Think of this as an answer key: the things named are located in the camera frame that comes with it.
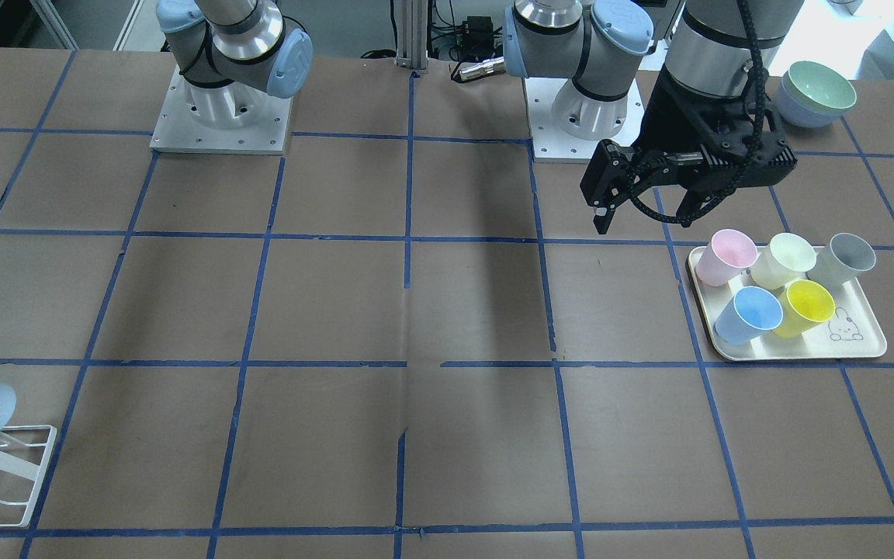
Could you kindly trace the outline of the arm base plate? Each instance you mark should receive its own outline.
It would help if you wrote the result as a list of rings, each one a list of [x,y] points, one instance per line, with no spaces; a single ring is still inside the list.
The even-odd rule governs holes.
[[[531,131],[533,157],[549,163],[586,164],[596,148],[597,139],[582,139],[561,127],[551,107],[564,79],[525,78],[526,116]],[[628,110],[612,141],[627,148],[639,136],[643,119],[643,100],[639,84],[632,82],[627,98]]]
[[[291,109],[290,99],[238,82],[199,88],[175,68],[150,148],[179,155],[284,155]]]

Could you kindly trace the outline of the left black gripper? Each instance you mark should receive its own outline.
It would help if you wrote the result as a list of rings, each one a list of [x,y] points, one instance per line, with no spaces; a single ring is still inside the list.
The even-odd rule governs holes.
[[[603,139],[580,181],[580,190],[594,209],[594,229],[609,232],[615,208],[628,202],[628,176],[636,193],[653,186],[677,185],[686,193],[675,217],[681,226],[718,206],[745,161],[749,164],[738,188],[767,187],[784,180],[797,166],[797,155],[785,138],[784,124],[769,96],[764,96],[764,124],[754,138],[752,117],[768,71],[752,71],[736,98],[714,99],[685,88],[661,71],[643,114],[641,134],[630,148]]]

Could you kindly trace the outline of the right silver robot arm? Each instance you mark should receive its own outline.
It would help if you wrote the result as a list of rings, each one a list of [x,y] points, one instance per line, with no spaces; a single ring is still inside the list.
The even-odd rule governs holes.
[[[290,99],[310,71],[311,38],[286,24],[276,1],[160,1],[156,16],[193,92],[242,85]]]

